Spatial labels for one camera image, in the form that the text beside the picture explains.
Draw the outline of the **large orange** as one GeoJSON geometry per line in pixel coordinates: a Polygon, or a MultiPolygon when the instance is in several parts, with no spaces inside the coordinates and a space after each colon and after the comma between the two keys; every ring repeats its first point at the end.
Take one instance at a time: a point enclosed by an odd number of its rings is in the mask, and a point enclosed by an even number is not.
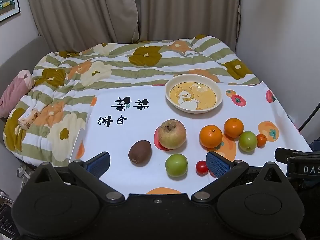
{"type": "Polygon", "coordinates": [[[224,134],[230,138],[238,138],[244,131],[244,124],[240,119],[229,118],[224,124],[224,134]]]}
{"type": "Polygon", "coordinates": [[[221,130],[215,125],[204,126],[199,133],[199,140],[205,148],[216,148],[222,142],[221,130]]]}

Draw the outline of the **floral striped quilt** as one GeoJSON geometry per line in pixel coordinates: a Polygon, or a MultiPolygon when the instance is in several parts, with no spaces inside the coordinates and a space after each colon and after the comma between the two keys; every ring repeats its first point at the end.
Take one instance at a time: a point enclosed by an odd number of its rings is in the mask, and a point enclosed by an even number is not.
{"type": "Polygon", "coordinates": [[[256,85],[259,79],[218,38],[197,35],[176,41],[101,43],[81,52],[44,56],[31,73],[34,85],[7,118],[1,118],[4,146],[21,161],[65,166],[89,108],[111,88],[164,85],[181,74],[217,83],[256,85]],[[28,130],[18,119],[29,108],[39,116],[28,130]]]}

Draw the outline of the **green apple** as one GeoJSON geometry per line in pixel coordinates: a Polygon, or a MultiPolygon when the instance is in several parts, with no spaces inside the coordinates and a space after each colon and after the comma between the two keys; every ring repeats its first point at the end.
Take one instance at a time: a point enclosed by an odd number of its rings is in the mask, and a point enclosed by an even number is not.
{"type": "Polygon", "coordinates": [[[182,154],[173,154],[165,161],[165,169],[171,177],[181,177],[188,170],[188,160],[182,154]]]}
{"type": "Polygon", "coordinates": [[[244,152],[251,152],[255,150],[255,148],[257,147],[257,143],[258,143],[257,137],[251,131],[245,131],[240,135],[239,147],[244,152]]]}

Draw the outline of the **yellowish red apple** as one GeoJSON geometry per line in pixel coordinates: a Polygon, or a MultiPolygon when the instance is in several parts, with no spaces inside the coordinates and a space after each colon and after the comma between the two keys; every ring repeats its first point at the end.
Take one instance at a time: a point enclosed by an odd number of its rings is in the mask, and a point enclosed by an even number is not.
{"type": "Polygon", "coordinates": [[[170,150],[181,147],[187,138],[185,126],[176,119],[163,122],[158,130],[159,143],[170,150]]]}

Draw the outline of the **grey headboard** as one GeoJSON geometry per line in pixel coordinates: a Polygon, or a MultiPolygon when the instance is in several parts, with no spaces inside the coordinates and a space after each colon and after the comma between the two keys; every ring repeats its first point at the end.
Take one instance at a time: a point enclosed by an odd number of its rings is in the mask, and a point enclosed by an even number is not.
{"type": "Polygon", "coordinates": [[[47,42],[39,36],[5,61],[0,71],[1,95],[20,71],[29,70],[32,73],[36,64],[50,52],[47,42]]]}

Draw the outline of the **brown kiwi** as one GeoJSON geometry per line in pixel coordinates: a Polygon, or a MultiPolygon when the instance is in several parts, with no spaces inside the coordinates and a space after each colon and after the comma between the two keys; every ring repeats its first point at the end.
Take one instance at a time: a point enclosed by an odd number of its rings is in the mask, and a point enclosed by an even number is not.
{"type": "Polygon", "coordinates": [[[132,145],[129,150],[129,160],[134,164],[145,164],[152,154],[151,144],[147,140],[140,140],[132,145]]]}

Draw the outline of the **cream duck bowl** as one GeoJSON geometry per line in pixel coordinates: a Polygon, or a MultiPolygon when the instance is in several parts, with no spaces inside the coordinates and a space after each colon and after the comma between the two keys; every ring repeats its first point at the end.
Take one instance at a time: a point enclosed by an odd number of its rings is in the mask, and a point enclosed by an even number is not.
{"type": "Polygon", "coordinates": [[[207,113],[222,102],[217,83],[197,74],[173,77],[165,84],[165,97],[177,109],[191,114],[207,113]]]}

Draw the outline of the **pink plush pillow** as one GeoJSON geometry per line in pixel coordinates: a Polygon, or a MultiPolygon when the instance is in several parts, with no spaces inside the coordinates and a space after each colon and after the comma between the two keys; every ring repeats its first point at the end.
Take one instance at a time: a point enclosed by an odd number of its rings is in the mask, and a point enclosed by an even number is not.
{"type": "Polygon", "coordinates": [[[1,96],[1,118],[7,118],[21,98],[33,87],[34,81],[29,70],[22,70],[7,86],[1,96]]]}

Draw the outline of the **red cherry tomato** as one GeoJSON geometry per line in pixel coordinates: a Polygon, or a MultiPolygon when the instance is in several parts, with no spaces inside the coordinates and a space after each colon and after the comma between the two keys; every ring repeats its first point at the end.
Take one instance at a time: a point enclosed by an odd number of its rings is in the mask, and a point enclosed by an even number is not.
{"type": "Polygon", "coordinates": [[[205,176],[209,171],[206,161],[204,160],[198,161],[196,163],[195,170],[199,176],[205,176]]]}

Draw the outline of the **beige curtains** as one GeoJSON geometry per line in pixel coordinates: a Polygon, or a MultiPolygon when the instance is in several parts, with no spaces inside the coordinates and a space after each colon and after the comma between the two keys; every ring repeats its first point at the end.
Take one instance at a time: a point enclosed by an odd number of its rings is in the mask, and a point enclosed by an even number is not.
{"type": "Polygon", "coordinates": [[[28,1],[38,32],[53,51],[199,34],[234,49],[240,22],[240,0],[28,1]]]}

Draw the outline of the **small tissue packet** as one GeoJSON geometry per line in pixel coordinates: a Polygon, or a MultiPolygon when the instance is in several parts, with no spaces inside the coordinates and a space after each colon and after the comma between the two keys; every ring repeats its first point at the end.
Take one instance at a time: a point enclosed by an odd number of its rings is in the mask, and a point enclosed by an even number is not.
{"type": "Polygon", "coordinates": [[[31,124],[37,119],[39,116],[39,111],[35,108],[29,107],[18,119],[18,124],[22,129],[28,130],[31,124]]]}

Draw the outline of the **small tangerine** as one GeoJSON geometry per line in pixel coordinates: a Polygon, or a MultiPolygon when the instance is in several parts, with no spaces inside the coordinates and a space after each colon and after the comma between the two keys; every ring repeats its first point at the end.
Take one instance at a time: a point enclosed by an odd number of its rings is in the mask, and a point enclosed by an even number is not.
{"type": "Polygon", "coordinates": [[[264,134],[258,134],[257,136],[257,146],[264,147],[267,142],[267,137],[264,134]]]}

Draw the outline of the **framed wall picture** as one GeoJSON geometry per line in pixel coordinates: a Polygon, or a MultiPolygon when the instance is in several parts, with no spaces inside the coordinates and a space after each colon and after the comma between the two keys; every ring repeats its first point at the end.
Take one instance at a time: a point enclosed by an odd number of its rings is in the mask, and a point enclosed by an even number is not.
{"type": "Polygon", "coordinates": [[[0,22],[21,12],[18,0],[0,0],[0,22]]]}

